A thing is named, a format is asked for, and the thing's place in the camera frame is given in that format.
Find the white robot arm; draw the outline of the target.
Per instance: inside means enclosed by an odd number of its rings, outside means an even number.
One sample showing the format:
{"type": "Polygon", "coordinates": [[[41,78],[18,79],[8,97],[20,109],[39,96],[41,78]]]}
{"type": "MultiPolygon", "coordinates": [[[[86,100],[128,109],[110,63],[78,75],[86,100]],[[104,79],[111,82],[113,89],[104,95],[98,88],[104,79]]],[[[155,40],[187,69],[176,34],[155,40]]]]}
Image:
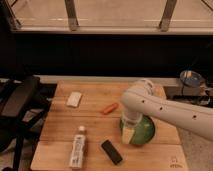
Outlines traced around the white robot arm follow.
{"type": "Polygon", "coordinates": [[[127,128],[135,128],[147,115],[213,141],[213,108],[158,97],[148,79],[140,79],[128,87],[121,95],[121,103],[122,122],[127,128]]]}

